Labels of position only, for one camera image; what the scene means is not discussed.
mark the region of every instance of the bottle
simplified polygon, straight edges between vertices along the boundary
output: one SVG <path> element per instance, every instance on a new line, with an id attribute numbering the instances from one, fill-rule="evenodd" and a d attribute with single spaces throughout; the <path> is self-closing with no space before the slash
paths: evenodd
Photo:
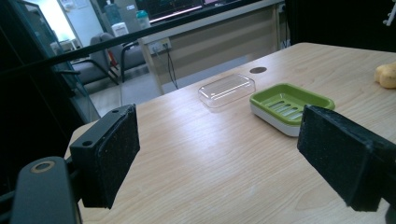
<path id="1" fill-rule="evenodd" d="M 116 4 L 111 4 L 110 1 L 107 0 L 107 5 L 105 6 L 105 12 L 108 22 L 110 22 L 110 25 L 114 25 L 122 22 L 121 15 L 119 13 L 119 8 L 117 7 Z"/>
<path id="2" fill-rule="evenodd" d="M 136 17 L 141 29 L 146 29 L 151 26 L 149 24 L 149 15 L 145 10 L 136 11 Z"/>

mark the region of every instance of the wooden tabletop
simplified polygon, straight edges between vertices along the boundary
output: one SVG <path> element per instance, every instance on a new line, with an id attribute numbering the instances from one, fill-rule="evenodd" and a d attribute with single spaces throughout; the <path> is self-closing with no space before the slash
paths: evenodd
<path id="1" fill-rule="evenodd" d="M 80 204 L 84 223 L 385 223 L 387 202 L 377 212 L 347 207 L 297 138 L 250 111 L 249 96 L 211 110 L 198 89 L 231 74 L 252 78 L 256 91 L 287 82 L 396 143 L 396 90 L 374 80 L 394 62 L 395 53 L 298 44 L 138 105 L 141 150 L 111 210 Z"/>

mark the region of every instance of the green soap dish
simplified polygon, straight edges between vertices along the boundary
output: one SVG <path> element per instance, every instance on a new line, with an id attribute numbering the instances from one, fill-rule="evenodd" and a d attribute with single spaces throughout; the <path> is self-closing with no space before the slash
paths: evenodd
<path id="1" fill-rule="evenodd" d="M 251 111 L 282 133 L 297 137 L 305 105 L 333 110 L 334 101 L 311 91 L 290 85 L 277 84 L 250 96 Z"/>

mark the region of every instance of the soap dish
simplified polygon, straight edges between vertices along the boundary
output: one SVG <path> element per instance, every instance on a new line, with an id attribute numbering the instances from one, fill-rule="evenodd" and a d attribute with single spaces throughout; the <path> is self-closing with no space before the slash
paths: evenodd
<path id="1" fill-rule="evenodd" d="M 258 91 L 250 96 L 249 101 L 254 114 L 293 137 L 299 135 L 305 105 L 335 108 L 333 100 L 288 83 Z"/>
<path id="2" fill-rule="evenodd" d="M 256 90 L 253 79 L 240 74 L 233 74 L 198 90 L 199 99 L 211 108 L 221 107 Z"/>

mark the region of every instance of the floor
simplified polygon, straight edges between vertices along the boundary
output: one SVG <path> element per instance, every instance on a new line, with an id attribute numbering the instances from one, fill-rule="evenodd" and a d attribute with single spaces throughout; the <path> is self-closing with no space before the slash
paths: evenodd
<path id="1" fill-rule="evenodd" d="M 241 57 L 222 63 L 199 73 L 180 78 L 177 80 L 177 85 L 182 88 L 247 62 L 246 57 Z M 145 65 L 126 71 L 125 82 L 120 82 L 118 86 L 110 79 L 103 79 L 85 85 L 85 88 L 101 117 L 108 111 L 122 105 L 139 105 L 161 95 L 156 88 L 155 80 L 150 76 L 149 70 Z M 176 87 L 172 82 L 163 85 L 165 94 L 175 90 Z"/>

